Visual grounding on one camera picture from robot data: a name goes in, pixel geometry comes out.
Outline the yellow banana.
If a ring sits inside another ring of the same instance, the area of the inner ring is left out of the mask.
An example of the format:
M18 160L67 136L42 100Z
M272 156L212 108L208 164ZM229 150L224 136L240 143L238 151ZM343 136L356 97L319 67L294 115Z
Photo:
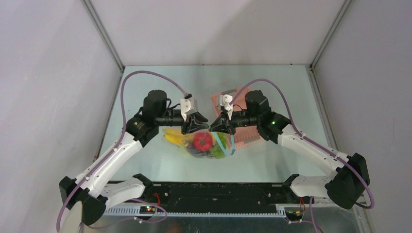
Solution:
M189 146L194 137L192 134L181 134L179 130L175 129L164 129L163 133L168 142L185 148Z

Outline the red tomato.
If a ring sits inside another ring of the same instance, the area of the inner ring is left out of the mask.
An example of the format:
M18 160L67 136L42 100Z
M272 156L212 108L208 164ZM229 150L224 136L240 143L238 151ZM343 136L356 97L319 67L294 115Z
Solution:
M200 151L208 151L213 147L212 136L205 132L196 133L193 137L192 143L195 148Z

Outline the clear zip top bag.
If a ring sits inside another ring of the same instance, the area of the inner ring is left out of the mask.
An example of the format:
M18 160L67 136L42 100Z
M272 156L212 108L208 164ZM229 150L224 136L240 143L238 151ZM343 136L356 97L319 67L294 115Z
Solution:
M208 130L182 134L179 127L164 128L162 131L165 140L179 148L185 156L223 159L236 151L233 135Z

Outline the green grapes bunch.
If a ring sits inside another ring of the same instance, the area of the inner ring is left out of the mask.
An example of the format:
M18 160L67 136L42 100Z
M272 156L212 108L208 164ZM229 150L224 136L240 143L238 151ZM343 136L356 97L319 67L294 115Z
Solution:
M219 145L217 139L215 136L212 136L213 139L213 147L211 149L211 156L216 159L221 159L225 157L224 150L226 149L226 144L227 144L227 136L224 133L217 133L218 138L220 139L220 142L222 143L223 149Z

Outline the dark purple eggplant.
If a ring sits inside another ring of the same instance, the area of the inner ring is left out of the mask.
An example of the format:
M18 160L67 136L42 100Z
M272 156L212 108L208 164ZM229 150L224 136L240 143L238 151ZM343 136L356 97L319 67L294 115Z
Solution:
M193 143L189 143L186 147L186 151L195 158L204 158L210 155L210 151L200 151L195 148Z

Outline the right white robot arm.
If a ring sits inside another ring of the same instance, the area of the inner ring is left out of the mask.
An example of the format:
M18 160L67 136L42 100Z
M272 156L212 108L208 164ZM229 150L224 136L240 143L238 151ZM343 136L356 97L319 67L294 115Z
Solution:
M291 175L282 190L285 201L295 203L301 197L319 197L330 199L344 209L361 206L358 199L370 184L366 159L362 155L350 156L311 140L289 118L272 111L260 90L246 93L246 109L234 111L232 101L233 97L228 94L218 97L217 107L221 112L211 124L211 132L234 135L237 128L255 126L264 140L302 155L324 173L310 177Z

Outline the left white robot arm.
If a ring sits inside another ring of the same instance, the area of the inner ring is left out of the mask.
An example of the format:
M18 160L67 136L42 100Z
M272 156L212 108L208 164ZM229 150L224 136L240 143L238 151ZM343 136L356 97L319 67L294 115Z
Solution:
M148 202L153 198L150 180L141 174L116 184L113 189L105 186L125 162L158 135L160 127L178 126L182 134L208 128L208 120L198 112L196 99L191 94L184 95L178 110L168 107L167 102L165 91L150 91L139 112L123 122L119 139L75 178L64 177L60 181L63 209L71 212L80 209L79 223L90 226L106 209L124 201L138 198Z

